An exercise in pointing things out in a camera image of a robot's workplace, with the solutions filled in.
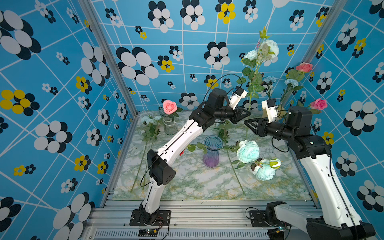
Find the purple blue glass vase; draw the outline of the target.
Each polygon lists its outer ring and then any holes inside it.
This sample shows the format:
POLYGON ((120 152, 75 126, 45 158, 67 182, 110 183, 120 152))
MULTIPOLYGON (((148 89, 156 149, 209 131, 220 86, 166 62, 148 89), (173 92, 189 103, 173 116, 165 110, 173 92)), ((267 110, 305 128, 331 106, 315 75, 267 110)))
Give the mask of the purple blue glass vase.
POLYGON ((209 136, 206 137, 204 145, 207 152, 203 155, 203 163, 209 168, 215 168, 220 162, 219 150, 223 147, 223 142, 217 136, 209 136))

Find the pink rose stem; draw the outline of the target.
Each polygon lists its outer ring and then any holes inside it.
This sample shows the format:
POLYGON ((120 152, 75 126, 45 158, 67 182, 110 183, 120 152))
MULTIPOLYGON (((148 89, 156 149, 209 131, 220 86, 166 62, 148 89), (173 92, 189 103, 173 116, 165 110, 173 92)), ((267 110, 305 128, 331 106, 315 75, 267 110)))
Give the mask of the pink rose stem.
POLYGON ((165 100, 163 102, 163 111, 167 116, 178 117, 178 113, 182 112, 183 109, 178 107, 177 104, 170 100, 165 100))

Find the clear ribbed glass vase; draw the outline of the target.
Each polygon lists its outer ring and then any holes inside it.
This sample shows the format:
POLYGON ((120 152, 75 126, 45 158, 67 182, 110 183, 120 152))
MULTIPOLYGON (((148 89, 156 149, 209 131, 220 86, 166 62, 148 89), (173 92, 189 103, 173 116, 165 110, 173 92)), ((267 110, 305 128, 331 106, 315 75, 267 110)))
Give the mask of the clear ribbed glass vase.
POLYGON ((175 117, 166 114, 163 108, 159 110, 159 113, 162 117, 164 133, 170 136, 176 134, 178 132, 178 127, 175 122, 175 117))

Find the white blue flower bunch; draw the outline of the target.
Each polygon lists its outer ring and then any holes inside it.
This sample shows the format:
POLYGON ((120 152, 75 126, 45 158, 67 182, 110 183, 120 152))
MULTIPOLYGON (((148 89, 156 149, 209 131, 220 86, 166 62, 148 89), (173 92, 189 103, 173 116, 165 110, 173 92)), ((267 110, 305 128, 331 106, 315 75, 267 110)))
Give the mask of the white blue flower bunch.
POLYGON ((252 101, 259 98, 259 93, 265 88, 262 85, 264 74, 260 68, 265 62, 275 60, 280 53, 278 44, 271 40, 268 35, 268 30, 264 27, 259 31, 259 40, 255 50, 249 51, 242 58, 241 62, 244 65, 242 77, 237 80, 238 84, 248 84, 244 88, 248 93, 246 95, 249 105, 245 107, 248 111, 251 110, 252 101))

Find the white blue flower stem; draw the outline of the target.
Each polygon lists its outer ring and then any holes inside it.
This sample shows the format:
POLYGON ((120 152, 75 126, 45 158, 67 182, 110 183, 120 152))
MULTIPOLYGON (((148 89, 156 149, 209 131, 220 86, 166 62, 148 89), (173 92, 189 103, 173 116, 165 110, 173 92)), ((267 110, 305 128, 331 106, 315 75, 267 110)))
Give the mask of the white blue flower stem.
POLYGON ((232 150, 235 149, 237 143, 234 143, 234 144, 230 144, 230 128, 231 128, 231 123, 228 122, 228 121, 219 121, 219 122, 216 122, 216 127, 215 129, 218 131, 218 137, 222 140, 223 142, 223 149, 226 151, 227 153, 227 156, 228 156, 228 159, 230 161, 230 166, 232 167, 232 170, 233 170, 233 173, 235 174, 235 178, 240 186, 240 189, 242 191, 242 194, 245 193, 243 187, 242 187, 242 184, 238 178, 238 175, 236 173, 236 170, 235 170, 235 167, 234 167, 234 164, 233 164, 233 161, 230 157, 230 152, 232 152, 232 150))

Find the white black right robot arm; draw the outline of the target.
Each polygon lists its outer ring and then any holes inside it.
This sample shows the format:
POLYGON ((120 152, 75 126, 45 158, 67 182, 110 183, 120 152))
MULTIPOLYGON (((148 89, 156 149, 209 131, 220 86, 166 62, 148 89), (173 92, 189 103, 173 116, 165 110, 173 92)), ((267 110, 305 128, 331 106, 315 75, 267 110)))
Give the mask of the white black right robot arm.
POLYGON ((312 115, 305 107, 293 106, 283 124, 271 118, 245 121, 256 135, 287 142, 309 175, 322 208, 322 215, 315 218, 285 202, 272 202, 265 211, 267 223, 285 222, 312 240, 366 240, 375 236, 373 225, 363 222, 349 201, 334 170, 330 147, 321 136, 311 134, 312 115))

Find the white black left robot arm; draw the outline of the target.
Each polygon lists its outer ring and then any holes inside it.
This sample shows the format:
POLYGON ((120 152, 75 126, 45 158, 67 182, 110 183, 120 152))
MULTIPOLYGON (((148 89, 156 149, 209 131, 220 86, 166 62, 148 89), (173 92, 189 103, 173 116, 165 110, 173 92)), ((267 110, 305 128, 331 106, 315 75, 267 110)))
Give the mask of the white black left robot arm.
POLYGON ((140 219, 144 224, 150 226, 157 220, 164 188, 176 175, 172 165, 182 151, 215 123, 229 120, 236 124, 250 116, 248 110, 238 106, 247 94, 239 86, 230 97, 225 90, 213 89, 208 100, 192 111, 184 126, 164 146, 156 151, 148 151, 149 189, 139 206, 140 219))

